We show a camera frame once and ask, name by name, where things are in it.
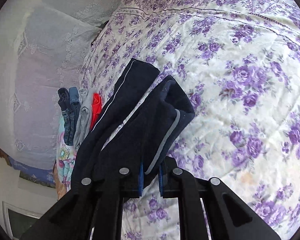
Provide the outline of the folded blue jeans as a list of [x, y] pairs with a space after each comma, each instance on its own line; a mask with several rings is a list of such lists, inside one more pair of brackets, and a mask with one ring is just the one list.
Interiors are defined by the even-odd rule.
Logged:
[[58, 96], [58, 104], [61, 108], [64, 120], [64, 142], [66, 145], [73, 146], [81, 107], [78, 89], [76, 87], [70, 87], [69, 89], [60, 88], [58, 90]]

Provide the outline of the purple floral bedspread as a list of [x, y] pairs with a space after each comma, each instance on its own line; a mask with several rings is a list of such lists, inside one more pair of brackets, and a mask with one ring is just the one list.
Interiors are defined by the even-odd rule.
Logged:
[[79, 84], [104, 101], [131, 58], [195, 111], [168, 155], [219, 177], [281, 239], [300, 227], [300, 8], [294, 0], [122, 0]]

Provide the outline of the folded grey garment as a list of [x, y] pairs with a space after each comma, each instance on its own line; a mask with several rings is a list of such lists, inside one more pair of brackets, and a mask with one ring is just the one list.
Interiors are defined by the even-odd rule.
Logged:
[[92, 103], [93, 103], [93, 94], [95, 90], [81, 88], [79, 90], [79, 96], [82, 99], [82, 104], [79, 110], [79, 116], [76, 125], [76, 131], [74, 135], [74, 147], [76, 150], [79, 149], [82, 142], [87, 137], [90, 131], [90, 124], [92, 120]]

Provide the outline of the navy blue track pants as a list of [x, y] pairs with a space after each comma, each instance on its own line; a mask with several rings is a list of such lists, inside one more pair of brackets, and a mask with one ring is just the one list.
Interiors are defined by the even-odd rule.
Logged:
[[136, 176], [138, 189], [141, 162], [143, 188], [150, 184], [176, 137], [195, 116], [188, 96], [170, 75], [146, 94], [158, 75], [153, 65], [130, 60], [77, 151], [71, 189], [78, 189], [84, 178], [113, 180], [123, 167]]

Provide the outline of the colourful floral folded quilt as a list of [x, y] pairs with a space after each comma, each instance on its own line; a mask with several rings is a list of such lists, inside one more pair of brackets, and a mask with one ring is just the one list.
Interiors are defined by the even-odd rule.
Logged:
[[71, 189], [71, 176], [77, 152], [74, 146], [69, 146], [64, 142], [64, 135], [64, 118], [61, 115], [57, 134], [56, 168], [58, 179], [68, 192]]

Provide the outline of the white lace curtain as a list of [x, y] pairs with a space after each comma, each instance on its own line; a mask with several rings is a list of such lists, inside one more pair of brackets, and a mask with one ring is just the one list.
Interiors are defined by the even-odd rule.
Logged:
[[55, 161], [57, 91], [78, 86], [93, 39], [121, 0], [7, 0], [0, 10], [0, 149], [30, 167]]

